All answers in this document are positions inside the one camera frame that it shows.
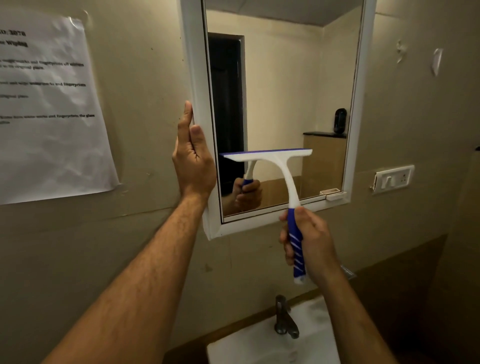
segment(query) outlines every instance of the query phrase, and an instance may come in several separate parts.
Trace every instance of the hand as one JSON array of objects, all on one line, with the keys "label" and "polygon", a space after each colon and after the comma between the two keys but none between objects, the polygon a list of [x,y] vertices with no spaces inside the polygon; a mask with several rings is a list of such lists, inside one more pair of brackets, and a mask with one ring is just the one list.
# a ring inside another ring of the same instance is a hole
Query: hand
[{"label": "hand", "polygon": [[259,180],[253,180],[242,187],[243,178],[233,183],[232,195],[235,197],[235,208],[241,211],[255,210],[262,203],[262,187]]},{"label": "hand", "polygon": [[[280,221],[287,221],[286,211],[280,216]],[[341,272],[330,230],[325,220],[304,207],[295,209],[295,222],[303,235],[302,250],[307,273],[321,288],[329,277]],[[292,266],[294,253],[290,245],[287,225],[280,232],[280,242],[285,250],[287,264]]]},{"label": "hand", "polygon": [[178,136],[172,155],[182,198],[199,196],[206,204],[216,183],[216,169],[199,125],[192,125],[193,109],[189,101],[178,124]]}]

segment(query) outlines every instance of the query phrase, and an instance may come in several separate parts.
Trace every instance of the black door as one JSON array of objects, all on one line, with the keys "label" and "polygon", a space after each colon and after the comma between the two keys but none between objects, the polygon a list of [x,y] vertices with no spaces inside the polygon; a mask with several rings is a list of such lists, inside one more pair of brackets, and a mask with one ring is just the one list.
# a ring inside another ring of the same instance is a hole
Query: black door
[{"label": "black door", "polygon": [[[208,35],[213,105],[218,153],[243,152],[243,102],[241,45],[239,39]],[[219,157],[222,195],[232,192],[237,177],[245,173],[244,163]]]}]

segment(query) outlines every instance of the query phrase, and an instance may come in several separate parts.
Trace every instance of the faucet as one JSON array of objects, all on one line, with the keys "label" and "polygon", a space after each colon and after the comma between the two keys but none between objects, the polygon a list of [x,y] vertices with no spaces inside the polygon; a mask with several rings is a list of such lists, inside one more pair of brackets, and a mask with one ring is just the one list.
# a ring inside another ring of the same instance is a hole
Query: faucet
[{"label": "faucet", "polygon": [[300,336],[299,328],[293,318],[288,314],[291,309],[285,296],[279,294],[275,298],[276,323],[275,331],[279,335],[288,333],[292,339],[298,339]]}]

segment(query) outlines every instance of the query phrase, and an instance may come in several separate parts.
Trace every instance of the white sink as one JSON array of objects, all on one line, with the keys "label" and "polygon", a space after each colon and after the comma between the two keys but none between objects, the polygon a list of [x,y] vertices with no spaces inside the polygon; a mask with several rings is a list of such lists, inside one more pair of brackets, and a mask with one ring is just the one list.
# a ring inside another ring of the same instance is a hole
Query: white sink
[{"label": "white sink", "polygon": [[293,307],[290,315],[298,339],[278,335],[271,317],[210,344],[210,364],[340,364],[323,297]]}]

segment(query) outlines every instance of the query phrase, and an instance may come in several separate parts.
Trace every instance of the ceiling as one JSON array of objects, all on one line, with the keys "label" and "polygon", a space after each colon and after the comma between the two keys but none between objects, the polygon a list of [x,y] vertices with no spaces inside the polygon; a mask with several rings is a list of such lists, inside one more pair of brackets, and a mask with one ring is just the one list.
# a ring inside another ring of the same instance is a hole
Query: ceiling
[{"label": "ceiling", "polygon": [[205,0],[207,9],[325,26],[362,0]]}]

